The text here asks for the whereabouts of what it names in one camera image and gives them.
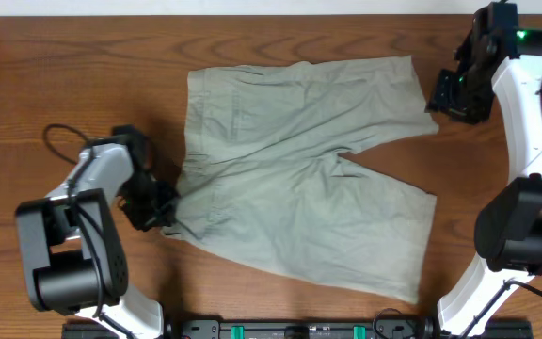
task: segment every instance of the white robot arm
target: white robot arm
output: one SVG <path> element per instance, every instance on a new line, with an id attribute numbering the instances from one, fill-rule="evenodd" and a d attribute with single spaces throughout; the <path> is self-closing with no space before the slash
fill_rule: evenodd
<path id="1" fill-rule="evenodd" d="M 485 331 L 490 317 L 518 288 L 504 288 L 505 282 L 528 283 L 542 274 L 542 31 L 519 29 L 514 4 L 493 3 L 475 19 L 458 50 L 457 73 L 441 74 L 459 84 L 442 83 L 441 88 L 439 81 L 429 107 L 476 123 L 488 118 L 492 90 L 505 126 L 509 187 L 479 215 L 478 252 L 438 302 L 440 328 L 455 337 Z M 457 97 L 437 103 L 444 88 Z"/>
<path id="2" fill-rule="evenodd" d="M 109 206 L 139 230 L 172 220 L 177 194 L 144 169 L 147 139 L 132 126 L 90 142 L 69 177 L 46 198 L 16 211 L 29 298 L 40 311 L 78 315 L 120 338 L 162 338 L 161 305 L 129 284 L 128 268 Z M 50 248 L 80 238 L 82 249 Z"/>

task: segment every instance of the white panel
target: white panel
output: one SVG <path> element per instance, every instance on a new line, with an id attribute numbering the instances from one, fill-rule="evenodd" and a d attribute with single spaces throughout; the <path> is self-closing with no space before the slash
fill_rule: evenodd
<path id="1" fill-rule="evenodd" d="M 542 1 L 518 0 L 542 14 Z M 485 0 L 0 0 L 0 16 L 472 14 Z"/>
<path id="2" fill-rule="evenodd" d="M 76 183 L 76 191 L 101 188 L 104 191 L 108 206 L 112 204 L 119 189 L 133 175 L 131 156 L 124 145 L 108 143 L 93 147 L 95 159 L 89 164 L 81 178 Z M 72 169 L 71 174 L 56 189 L 49 192 L 47 197 L 52 199 L 66 198 L 68 182 L 74 174 L 83 167 L 89 159 L 89 149 L 79 154 L 79 163 Z"/>
<path id="3" fill-rule="evenodd" d="M 506 58 L 491 80 L 505 125 L 508 183 L 532 173 L 542 176 L 542 115 L 536 95 L 542 82 L 542 56 Z"/>

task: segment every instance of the green connector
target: green connector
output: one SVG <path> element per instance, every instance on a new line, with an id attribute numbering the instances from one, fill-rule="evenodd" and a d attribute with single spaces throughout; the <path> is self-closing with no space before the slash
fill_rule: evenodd
<path id="1" fill-rule="evenodd" d="M 355 326 L 353 328 L 353 339 L 365 339 L 365 327 Z"/>
<path id="2" fill-rule="evenodd" d="M 232 326 L 231 339 L 244 339 L 244 326 Z"/>

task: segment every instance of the wood grain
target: wood grain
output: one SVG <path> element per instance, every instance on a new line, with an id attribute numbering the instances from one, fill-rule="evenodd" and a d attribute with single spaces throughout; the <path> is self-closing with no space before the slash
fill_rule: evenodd
<path id="1" fill-rule="evenodd" d="M 542 28 L 542 16 L 522 22 Z M 452 51 L 469 28 L 469 16 L 438 15 L 0 18 L 0 338 L 59 337 L 65 321 L 29 305 L 13 220 L 19 202 L 42 197 L 70 170 L 41 145 L 45 124 L 104 136 L 111 126 L 133 123 L 152 136 L 159 174 L 172 179 L 172 164 L 184 155 L 189 71 L 413 55 L 427 96 L 439 69 L 454 66 Z M 427 314 L 470 262 L 475 217 L 507 176 L 498 109 L 478 126 L 433 117 L 437 136 L 346 155 L 438 195 L 419 305 L 240 266 L 136 232 L 115 212 L 131 280 L 177 318 L 363 319 L 385 307 Z M 69 153 L 79 146 L 68 136 L 56 145 Z M 542 278 L 534 285 L 542 288 Z M 499 315 L 528 317 L 542 338 L 542 299 L 518 291 Z"/>

